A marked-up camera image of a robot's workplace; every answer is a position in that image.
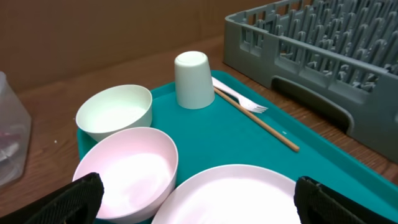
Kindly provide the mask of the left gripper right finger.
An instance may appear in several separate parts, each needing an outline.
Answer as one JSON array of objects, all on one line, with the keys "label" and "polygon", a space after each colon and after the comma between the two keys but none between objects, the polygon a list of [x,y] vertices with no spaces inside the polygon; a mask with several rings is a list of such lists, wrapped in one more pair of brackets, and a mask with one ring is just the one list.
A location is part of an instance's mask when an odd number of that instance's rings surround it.
[{"label": "left gripper right finger", "polygon": [[302,224],[397,224],[307,176],[296,181],[294,204]]}]

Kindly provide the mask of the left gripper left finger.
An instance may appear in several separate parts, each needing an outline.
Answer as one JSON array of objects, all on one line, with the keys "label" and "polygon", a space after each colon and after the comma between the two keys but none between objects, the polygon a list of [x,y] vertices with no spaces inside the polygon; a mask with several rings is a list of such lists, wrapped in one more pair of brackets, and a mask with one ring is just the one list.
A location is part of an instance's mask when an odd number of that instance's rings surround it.
[{"label": "left gripper left finger", "polygon": [[92,172],[1,217],[1,224],[93,223],[103,195],[100,175]]}]

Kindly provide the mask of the pink bowl with peanuts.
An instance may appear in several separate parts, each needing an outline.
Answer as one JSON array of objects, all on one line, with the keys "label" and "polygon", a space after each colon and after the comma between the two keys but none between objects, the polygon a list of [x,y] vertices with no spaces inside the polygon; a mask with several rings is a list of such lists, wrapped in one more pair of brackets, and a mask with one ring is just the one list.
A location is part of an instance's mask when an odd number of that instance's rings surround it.
[{"label": "pink bowl with peanuts", "polygon": [[139,223],[153,217],[173,191],[177,167],[177,146],[168,134],[155,128],[130,128],[91,148],[73,179],[99,174],[104,195],[98,219]]}]

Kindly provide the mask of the wooden chopstick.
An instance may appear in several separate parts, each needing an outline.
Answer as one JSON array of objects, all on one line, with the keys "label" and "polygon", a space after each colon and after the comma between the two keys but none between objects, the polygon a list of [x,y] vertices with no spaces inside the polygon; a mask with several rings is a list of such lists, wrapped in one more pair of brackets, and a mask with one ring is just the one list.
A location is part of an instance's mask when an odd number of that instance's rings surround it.
[{"label": "wooden chopstick", "polygon": [[220,95],[220,97],[222,97],[224,100],[226,100],[227,102],[229,102],[231,105],[233,105],[235,108],[237,108],[238,110],[240,110],[240,112],[244,113],[247,117],[249,117],[250,119],[252,119],[255,123],[257,123],[259,126],[261,126],[263,129],[265,129],[267,132],[269,132],[270,134],[272,134],[275,138],[277,138],[278,140],[280,140],[281,142],[283,142],[286,146],[288,146],[289,148],[291,148],[291,150],[295,151],[295,152],[299,152],[300,148],[298,147],[298,145],[294,144],[292,141],[290,141],[289,139],[287,139],[285,136],[281,135],[279,132],[277,132],[275,129],[273,129],[272,127],[270,127],[268,124],[266,124],[265,122],[263,122],[261,119],[259,119],[257,116],[253,115],[251,112],[249,112],[247,109],[243,108],[239,103],[235,102],[234,100],[232,100],[230,97],[228,97],[226,94],[224,94],[222,91],[220,91],[217,88],[214,88],[214,91]]}]

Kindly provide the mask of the pink round plate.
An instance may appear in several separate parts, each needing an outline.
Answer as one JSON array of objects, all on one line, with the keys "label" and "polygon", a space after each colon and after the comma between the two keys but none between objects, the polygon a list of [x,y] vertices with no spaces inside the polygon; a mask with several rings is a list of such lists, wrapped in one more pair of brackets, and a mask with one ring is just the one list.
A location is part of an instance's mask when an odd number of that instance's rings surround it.
[{"label": "pink round plate", "polygon": [[295,181],[272,170],[230,164],[181,183],[159,208],[152,224],[300,223]]}]

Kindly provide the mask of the white bowl with rice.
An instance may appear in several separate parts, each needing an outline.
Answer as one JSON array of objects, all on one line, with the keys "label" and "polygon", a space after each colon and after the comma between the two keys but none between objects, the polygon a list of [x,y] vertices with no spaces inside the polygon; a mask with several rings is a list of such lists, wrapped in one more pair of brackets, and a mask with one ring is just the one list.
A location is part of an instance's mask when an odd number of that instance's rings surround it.
[{"label": "white bowl with rice", "polygon": [[105,89],[78,109],[77,126],[95,141],[124,129],[152,124],[153,96],[140,85],[119,85]]}]

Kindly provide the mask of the white plastic fork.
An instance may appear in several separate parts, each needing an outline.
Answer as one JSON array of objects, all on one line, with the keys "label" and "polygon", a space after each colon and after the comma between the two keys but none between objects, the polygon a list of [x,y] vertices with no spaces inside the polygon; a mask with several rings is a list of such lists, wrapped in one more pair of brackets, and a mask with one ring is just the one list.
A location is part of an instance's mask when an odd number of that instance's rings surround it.
[{"label": "white plastic fork", "polygon": [[217,89],[221,90],[222,92],[227,93],[227,94],[233,96],[234,98],[236,98],[238,103],[243,108],[247,109],[248,111],[251,111],[251,112],[254,112],[254,113],[263,113],[263,112],[265,112],[267,110],[267,107],[261,106],[261,105],[255,103],[255,102],[253,102],[249,98],[246,98],[245,96],[243,96],[242,94],[238,93],[234,89],[230,88],[228,85],[225,85],[223,82],[219,81],[215,77],[212,77],[212,82],[213,82],[213,86],[215,88],[217,88]]}]

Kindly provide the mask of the white paper cup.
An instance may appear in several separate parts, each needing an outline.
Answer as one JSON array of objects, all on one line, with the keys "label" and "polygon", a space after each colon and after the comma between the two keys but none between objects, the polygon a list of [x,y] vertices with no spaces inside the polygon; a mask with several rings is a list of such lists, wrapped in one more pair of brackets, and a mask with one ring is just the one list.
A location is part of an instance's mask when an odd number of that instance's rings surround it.
[{"label": "white paper cup", "polygon": [[186,109],[197,110],[212,104],[215,99],[208,57],[203,52],[188,51],[174,60],[177,103]]}]

